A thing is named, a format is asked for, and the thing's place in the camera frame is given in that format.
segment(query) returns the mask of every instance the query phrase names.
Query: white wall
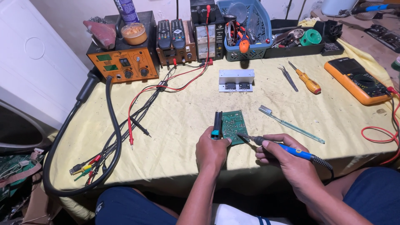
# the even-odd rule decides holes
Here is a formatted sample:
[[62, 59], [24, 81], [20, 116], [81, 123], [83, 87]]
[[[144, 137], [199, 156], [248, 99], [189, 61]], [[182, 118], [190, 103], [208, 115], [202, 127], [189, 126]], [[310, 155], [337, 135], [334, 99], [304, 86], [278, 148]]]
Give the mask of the white wall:
[[[86, 32], [83, 21], [90, 17], [118, 14], [113, 0], [30, 0], [53, 29], [62, 37], [78, 58], [88, 67], [93, 64], [86, 56], [91, 35]], [[284, 19], [290, 0], [261, 0], [271, 19]], [[309, 14], [317, 0], [292, 0], [288, 19], [298, 19], [303, 2], [306, 1], [302, 18]], [[137, 12], [154, 12], [156, 21], [176, 17], [175, 0], [134, 0]], [[179, 0], [179, 17], [190, 19], [190, 1]]]

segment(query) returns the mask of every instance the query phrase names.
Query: person's right hand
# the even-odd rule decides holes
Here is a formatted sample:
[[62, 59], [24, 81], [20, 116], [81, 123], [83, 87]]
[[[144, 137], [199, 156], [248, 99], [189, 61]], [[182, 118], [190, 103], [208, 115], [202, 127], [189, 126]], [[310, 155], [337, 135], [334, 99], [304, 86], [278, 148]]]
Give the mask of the person's right hand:
[[300, 201], [305, 202], [307, 195], [312, 194], [313, 189], [324, 188], [314, 165], [309, 160], [288, 153], [274, 141], [283, 142], [291, 148], [309, 152], [306, 147], [288, 134], [264, 135], [263, 137], [268, 141], [263, 141], [262, 147], [257, 148], [256, 157], [262, 163], [280, 166]]

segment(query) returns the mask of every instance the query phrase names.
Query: brown power supply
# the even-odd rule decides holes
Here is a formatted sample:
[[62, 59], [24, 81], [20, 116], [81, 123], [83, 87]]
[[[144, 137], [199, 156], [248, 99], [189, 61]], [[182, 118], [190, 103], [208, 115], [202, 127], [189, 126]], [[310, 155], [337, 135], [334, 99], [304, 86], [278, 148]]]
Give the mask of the brown power supply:
[[188, 24], [191, 24], [190, 20], [183, 21], [183, 28], [185, 30], [186, 36], [186, 44], [184, 48], [174, 49], [171, 44], [170, 49], [162, 50], [158, 47], [157, 43], [156, 51], [158, 57], [160, 58], [162, 66], [166, 66], [167, 64], [174, 65], [174, 59], [176, 60], [176, 63], [197, 61], [196, 44], [194, 43], [193, 29], [192, 26], [188, 26]]

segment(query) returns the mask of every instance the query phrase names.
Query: multimeter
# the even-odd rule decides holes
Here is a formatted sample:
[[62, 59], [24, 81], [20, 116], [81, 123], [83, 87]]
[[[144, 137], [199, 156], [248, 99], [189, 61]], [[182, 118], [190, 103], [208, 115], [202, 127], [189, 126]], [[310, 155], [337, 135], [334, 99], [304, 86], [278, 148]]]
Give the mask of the multimeter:
[[362, 104], [374, 104], [390, 99], [386, 94], [387, 87], [353, 58], [328, 61], [324, 68]]

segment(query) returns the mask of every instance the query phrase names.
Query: remote control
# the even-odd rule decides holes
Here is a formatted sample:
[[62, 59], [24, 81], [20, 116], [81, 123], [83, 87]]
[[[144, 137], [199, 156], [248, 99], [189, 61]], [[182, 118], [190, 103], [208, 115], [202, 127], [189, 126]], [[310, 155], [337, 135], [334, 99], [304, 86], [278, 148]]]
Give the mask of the remote control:
[[160, 49], [171, 48], [171, 30], [169, 20], [160, 20], [158, 22], [157, 38]]
[[181, 49], [185, 47], [185, 30], [183, 29], [182, 19], [171, 21], [172, 31], [172, 46], [175, 49]]

